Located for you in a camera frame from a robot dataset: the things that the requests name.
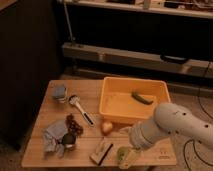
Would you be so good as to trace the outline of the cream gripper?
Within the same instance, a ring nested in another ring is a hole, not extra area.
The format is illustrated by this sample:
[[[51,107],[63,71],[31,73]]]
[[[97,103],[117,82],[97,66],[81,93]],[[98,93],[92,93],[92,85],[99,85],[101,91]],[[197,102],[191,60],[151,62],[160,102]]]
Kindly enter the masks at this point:
[[[130,168],[135,163],[135,161],[140,157],[140,153],[141,153],[140,150],[136,150],[131,147],[128,147],[128,148],[129,148],[129,153],[121,161],[117,160],[117,163],[120,169]]]

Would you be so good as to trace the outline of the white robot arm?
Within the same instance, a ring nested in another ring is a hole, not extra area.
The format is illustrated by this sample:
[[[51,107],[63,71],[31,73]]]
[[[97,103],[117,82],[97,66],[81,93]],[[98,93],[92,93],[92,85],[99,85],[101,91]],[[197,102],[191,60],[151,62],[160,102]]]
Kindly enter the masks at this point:
[[[194,116],[187,108],[174,103],[161,103],[153,115],[121,129],[128,135],[130,147],[120,147],[117,162],[120,169],[130,168],[142,151],[173,134],[188,136],[213,150],[213,124]]]

